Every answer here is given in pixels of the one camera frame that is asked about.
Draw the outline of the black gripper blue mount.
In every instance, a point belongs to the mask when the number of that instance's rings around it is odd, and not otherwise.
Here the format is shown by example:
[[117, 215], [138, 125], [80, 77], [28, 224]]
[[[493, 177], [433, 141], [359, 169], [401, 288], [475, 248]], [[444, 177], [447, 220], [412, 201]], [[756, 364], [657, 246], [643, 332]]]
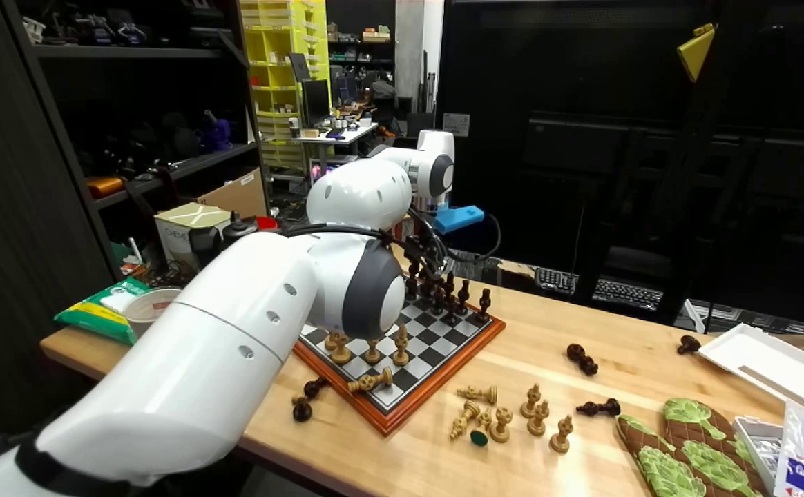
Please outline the black gripper blue mount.
[[453, 251], [444, 244], [444, 235], [469, 228], [486, 219], [486, 213], [475, 204], [439, 206], [437, 213], [424, 213], [412, 206], [408, 215], [414, 220], [414, 238], [421, 244], [421, 253], [432, 264], [439, 264], [444, 257], [453, 257]]

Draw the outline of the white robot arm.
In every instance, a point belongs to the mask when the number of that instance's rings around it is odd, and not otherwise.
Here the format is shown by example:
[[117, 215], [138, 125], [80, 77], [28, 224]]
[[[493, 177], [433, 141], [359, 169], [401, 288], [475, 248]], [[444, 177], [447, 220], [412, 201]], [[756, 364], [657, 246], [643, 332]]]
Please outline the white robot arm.
[[93, 389], [4, 449], [0, 497], [124, 497], [231, 453], [305, 329], [374, 339], [394, 326], [392, 228], [439, 227], [453, 166], [425, 130], [325, 172], [299, 228], [229, 244]]

